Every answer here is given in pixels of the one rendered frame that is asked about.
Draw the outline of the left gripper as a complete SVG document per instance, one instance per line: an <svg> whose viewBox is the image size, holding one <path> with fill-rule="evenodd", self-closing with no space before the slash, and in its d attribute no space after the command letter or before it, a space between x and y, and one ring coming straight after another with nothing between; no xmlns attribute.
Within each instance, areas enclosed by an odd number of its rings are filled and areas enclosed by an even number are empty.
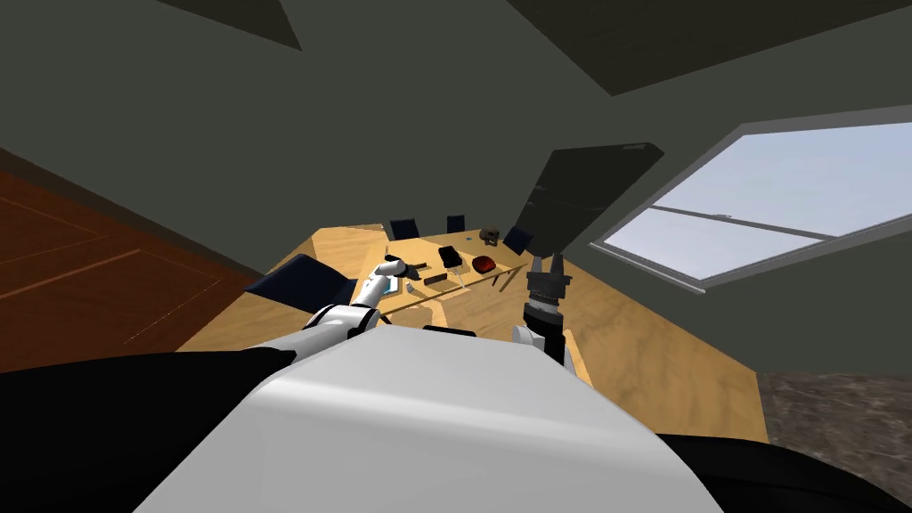
<svg viewBox="0 0 912 513"><path fill-rule="evenodd" d="M386 262L390 262L390 265L385 265L386 269L390 270L387 274L396 278L405 278L411 281L419 281L419 272L428 267L427 263L409 265L405 263L400 257L393 255L385 255L384 258Z"/></svg>

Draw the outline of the black flat panel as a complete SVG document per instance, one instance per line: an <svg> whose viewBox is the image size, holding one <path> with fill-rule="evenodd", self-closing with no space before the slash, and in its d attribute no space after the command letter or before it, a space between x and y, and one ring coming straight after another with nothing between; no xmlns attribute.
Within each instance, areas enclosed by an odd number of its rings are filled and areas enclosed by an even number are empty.
<svg viewBox="0 0 912 513"><path fill-rule="evenodd" d="M664 152L650 142L554 150L515 226L535 257L562 253Z"/></svg>

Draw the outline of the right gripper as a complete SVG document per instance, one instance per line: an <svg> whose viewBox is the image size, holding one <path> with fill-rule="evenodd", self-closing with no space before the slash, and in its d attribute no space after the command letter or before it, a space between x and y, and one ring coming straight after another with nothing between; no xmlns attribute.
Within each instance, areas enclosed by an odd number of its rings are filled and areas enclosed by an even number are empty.
<svg viewBox="0 0 912 513"><path fill-rule="evenodd" d="M543 273L543 259L533 258L530 272L526 274L527 288L531 300L543 303L558 303L566 297L566 289L572 277L565 274L564 258L556 253L550 258L550 269Z"/></svg>

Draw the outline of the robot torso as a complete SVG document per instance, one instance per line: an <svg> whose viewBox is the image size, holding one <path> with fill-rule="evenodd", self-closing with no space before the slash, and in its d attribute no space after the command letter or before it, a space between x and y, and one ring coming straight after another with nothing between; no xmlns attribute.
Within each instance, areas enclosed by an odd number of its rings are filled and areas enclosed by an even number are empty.
<svg viewBox="0 0 912 513"><path fill-rule="evenodd" d="M536 347L383 325L246 397L135 513L722 513Z"/></svg>

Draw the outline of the grey framed window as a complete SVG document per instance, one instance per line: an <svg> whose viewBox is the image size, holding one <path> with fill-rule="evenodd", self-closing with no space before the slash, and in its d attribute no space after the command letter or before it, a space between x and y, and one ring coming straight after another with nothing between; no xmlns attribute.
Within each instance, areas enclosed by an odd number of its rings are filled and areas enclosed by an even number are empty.
<svg viewBox="0 0 912 513"><path fill-rule="evenodd" d="M591 244L696 294L912 232L912 105L745 123Z"/></svg>

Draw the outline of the light wooden table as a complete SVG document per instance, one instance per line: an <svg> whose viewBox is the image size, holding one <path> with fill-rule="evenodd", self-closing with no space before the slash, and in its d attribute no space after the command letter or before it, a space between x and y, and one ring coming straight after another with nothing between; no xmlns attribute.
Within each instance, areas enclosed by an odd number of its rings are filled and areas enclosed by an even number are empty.
<svg viewBox="0 0 912 513"><path fill-rule="evenodd" d="M296 254L317 257L346 275L364 278L371 250L387 242L379 224L314 232L273 269ZM659 433L769 441L756 373L643 305L565 261L573 277L560 310L574 365L585 368L602 395ZM472 330L509 340L522 324L526 269L499 291L485 281L396 313L393 324ZM178 351L233 350L299 330L308 313L244 293Z"/></svg>

